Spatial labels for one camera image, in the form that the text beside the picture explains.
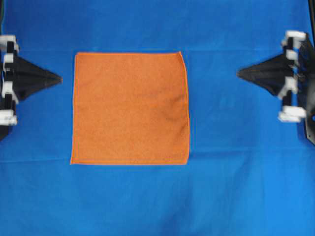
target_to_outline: microfiber cloth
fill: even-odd
[[[183,165],[188,86],[181,53],[78,53],[71,164]]]

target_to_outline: blue backdrop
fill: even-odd
[[[0,235],[314,235],[315,147],[236,77],[279,54],[286,30],[311,31],[307,1],[7,0],[4,33],[63,84],[21,103],[0,142]],[[70,166],[75,54],[173,51],[188,70],[188,164]]]

